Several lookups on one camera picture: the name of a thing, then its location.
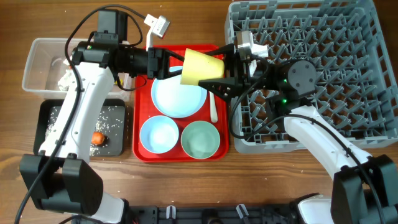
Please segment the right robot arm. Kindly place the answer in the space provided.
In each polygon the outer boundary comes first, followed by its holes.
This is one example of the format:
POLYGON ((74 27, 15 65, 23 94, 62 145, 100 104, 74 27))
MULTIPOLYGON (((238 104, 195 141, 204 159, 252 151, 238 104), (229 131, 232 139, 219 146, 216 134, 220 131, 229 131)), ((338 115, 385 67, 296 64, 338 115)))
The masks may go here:
POLYGON ((263 55, 240 55, 230 44, 202 54, 197 65, 198 84, 225 101, 255 90, 277 92, 267 101, 267 122, 302 143, 333 181, 330 199, 298 204, 304 222, 397 222, 396 165, 387 155, 374 157, 351 144, 322 118, 308 99, 317 77, 312 62, 273 64, 263 55))

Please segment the white rice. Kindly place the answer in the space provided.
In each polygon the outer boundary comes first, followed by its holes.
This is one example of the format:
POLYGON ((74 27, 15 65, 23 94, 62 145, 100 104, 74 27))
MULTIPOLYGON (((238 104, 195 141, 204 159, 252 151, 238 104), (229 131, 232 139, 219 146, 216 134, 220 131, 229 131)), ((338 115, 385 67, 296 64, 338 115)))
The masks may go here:
POLYGON ((124 144, 124 106, 102 106, 95 124, 95 131, 106 136, 102 145, 90 145, 90 156, 118 156, 124 144))

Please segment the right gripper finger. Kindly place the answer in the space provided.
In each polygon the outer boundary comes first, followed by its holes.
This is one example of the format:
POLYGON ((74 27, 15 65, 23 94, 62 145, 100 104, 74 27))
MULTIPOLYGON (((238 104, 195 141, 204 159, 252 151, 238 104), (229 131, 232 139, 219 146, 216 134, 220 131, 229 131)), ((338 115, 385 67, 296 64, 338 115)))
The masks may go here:
POLYGON ((228 44, 216 50, 205 52, 205 55, 209 56, 222 55, 224 61, 233 61, 236 58, 236 47, 234 44, 228 44))
POLYGON ((231 101, 232 98, 240 96, 249 88, 249 83, 238 78, 214 78, 200 80, 198 86, 212 92, 224 101, 231 101))

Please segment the orange carrot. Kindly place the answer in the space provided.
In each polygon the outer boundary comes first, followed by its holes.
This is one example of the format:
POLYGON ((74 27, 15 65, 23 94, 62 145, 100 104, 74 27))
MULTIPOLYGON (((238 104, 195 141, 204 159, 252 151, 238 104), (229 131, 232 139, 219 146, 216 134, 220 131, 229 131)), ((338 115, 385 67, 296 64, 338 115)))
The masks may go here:
POLYGON ((95 146, 102 145, 105 142, 106 136, 101 132, 94 132, 91 138, 91 144, 95 146))

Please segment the teal green bowl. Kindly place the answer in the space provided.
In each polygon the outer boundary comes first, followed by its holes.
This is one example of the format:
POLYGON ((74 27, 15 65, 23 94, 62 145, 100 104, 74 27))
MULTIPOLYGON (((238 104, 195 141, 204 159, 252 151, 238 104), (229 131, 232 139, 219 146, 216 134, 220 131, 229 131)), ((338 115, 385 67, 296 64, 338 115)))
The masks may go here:
POLYGON ((218 130, 211 123, 194 121, 184 128, 180 142, 188 156, 203 160, 217 152, 221 138, 218 130))

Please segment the white tissue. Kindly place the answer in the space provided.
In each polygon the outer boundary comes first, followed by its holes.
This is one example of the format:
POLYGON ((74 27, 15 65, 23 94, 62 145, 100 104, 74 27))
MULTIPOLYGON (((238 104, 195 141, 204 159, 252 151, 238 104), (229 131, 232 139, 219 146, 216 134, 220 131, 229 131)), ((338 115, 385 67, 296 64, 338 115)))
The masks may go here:
POLYGON ((71 70, 66 70, 65 74, 58 81, 58 87, 61 91, 68 91, 69 86, 75 81, 75 77, 71 70))

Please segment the yellow plastic cup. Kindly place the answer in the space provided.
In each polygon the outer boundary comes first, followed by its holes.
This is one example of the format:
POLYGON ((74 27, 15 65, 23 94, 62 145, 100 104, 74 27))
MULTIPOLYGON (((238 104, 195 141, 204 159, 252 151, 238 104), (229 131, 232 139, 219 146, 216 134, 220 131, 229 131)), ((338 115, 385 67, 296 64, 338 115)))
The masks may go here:
POLYGON ((221 59, 186 49, 181 81, 183 85, 198 85, 199 81, 223 78, 224 62, 221 59))

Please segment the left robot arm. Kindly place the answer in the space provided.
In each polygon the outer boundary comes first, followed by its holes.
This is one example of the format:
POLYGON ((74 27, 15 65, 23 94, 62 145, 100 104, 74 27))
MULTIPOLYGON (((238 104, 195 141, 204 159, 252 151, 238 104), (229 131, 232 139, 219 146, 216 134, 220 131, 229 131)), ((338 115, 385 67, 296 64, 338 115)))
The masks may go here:
POLYGON ((133 223, 128 201, 106 193, 102 178, 89 165, 91 137, 119 73, 165 79, 170 77, 170 57, 183 57, 165 48, 89 41, 65 56, 75 81, 38 154, 22 156, 19 170, 28 191, 20 207, 32 200, 39 210, 98 223, 133 223))

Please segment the light blue bowl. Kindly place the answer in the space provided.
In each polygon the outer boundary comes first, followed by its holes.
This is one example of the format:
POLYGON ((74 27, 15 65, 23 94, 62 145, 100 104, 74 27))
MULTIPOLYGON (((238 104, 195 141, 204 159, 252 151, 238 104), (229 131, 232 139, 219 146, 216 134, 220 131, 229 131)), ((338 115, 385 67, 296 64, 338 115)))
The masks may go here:
POLYGON ((177 144, 179 129, 173 119, 162 115, 153 116, 142 125, 139 139, 147 151, 163 154, 177 144))

